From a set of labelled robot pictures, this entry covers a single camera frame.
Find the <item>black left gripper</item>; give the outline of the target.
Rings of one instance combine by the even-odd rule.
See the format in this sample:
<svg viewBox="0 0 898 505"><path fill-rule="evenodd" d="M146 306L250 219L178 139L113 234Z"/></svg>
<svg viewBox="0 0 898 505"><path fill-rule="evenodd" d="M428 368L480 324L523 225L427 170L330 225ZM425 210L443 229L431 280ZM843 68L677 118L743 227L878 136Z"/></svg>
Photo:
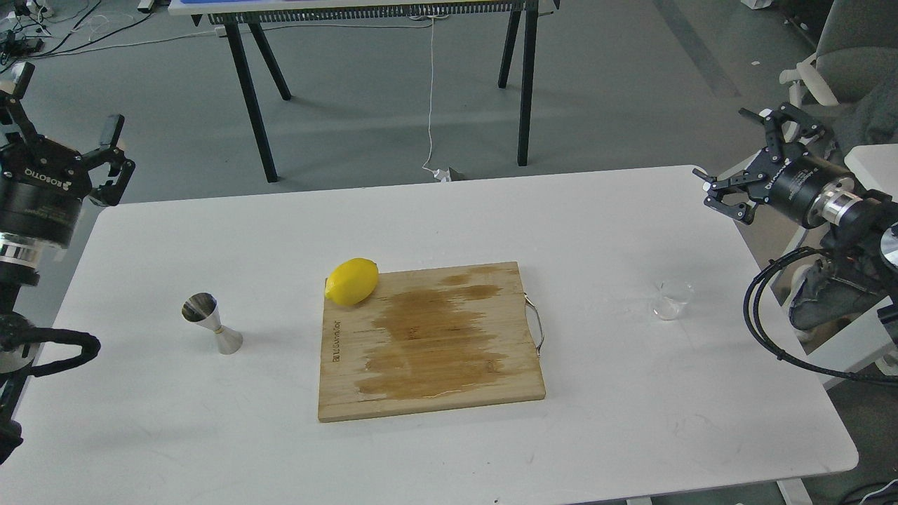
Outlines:
<svg viewBox="0 0 898 505"><path fill-rule="evenodd" d="M67 248L86 194L96 205L118 205L135 163L119 146L122 114L109 115L98 147L86 154L38 134L22 104L34 71L32 63L17 63L11 80L1 82L1 228ZM92 187L88 173L100 166L108 166L107 179Z"/></svg>

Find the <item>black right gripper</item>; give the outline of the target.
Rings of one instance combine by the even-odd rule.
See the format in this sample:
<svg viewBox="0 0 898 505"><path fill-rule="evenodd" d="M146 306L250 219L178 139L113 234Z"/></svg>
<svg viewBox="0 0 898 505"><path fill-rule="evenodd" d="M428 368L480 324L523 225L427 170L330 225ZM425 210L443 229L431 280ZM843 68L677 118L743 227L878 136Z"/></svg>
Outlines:
<svg viewBox="0 0 898 505"><path fill-rule="evenodd" d="M807 229L824 224L824 196L851 193L857 183L849 169L811 154L811 144L828 137L827 125L795 105L761 112L741 108L739 115L765 131L758 172L742 170L723 179L694 168L704 182L703 204L745 226L753 224L759 204Z"/></svg>

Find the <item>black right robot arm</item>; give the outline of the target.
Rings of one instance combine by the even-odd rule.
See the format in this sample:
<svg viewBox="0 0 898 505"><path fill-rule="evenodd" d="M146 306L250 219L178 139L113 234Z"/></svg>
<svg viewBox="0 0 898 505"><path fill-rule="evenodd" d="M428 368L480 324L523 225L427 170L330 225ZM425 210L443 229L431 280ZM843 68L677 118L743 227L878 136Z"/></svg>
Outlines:
<svg viewBox="0 0 898 505"><path fill-rule="evenodd" d="M705 183L704 204L731 220L753 223L755 210L769 206L806 230L827 227L818 248L801 246L761 269L743 301L743 317L753 338L780 361L824 376L896 386L896 379L829 370L791 355L772 341L761 325L760 300L772 278L792 263L815 257L796 288L789 320L796 329L814 328L845 314L861 313L879 301L878 320L896 339L896 201L867 189L857 192L849 169L815 156L806 146L824 134L822 124L788 102L772 111L739 114L763 127L765 144L748 166L728 178L693 173Z"/></svg>

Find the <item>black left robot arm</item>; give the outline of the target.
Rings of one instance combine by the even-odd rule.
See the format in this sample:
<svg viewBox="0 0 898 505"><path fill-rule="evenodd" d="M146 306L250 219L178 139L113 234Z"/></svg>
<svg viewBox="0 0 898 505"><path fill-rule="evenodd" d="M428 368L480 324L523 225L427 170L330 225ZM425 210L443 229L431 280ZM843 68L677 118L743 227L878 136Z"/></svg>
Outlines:
<svg viewBox="0 0 898 505"><path fill-rule="evenodd" d="M98 147L86 153L39 134L22 106L33 73L33 64L16 64L12 79L2 83L3 461L23 442L22 427L13 415L28 379L73 370L92 361L102 348L89 333L42 328L16 313L20 289L39 283L36 269L45 249L70 245L83 202L118 205L135 170L119 146L122 115L109 116Z"/></svg>

